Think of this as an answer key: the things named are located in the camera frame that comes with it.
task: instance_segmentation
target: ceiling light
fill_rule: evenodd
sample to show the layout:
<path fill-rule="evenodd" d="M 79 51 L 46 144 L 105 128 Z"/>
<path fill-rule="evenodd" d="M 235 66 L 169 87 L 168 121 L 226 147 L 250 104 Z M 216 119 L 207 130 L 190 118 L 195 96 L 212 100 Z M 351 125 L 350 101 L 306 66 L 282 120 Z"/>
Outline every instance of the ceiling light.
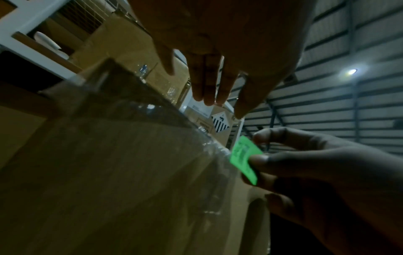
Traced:
<path fill-rule="evenodd" d="M 351 69 L 347 72 L 348 75 L 353 75 L 357 72 L 357 69 Z"/>

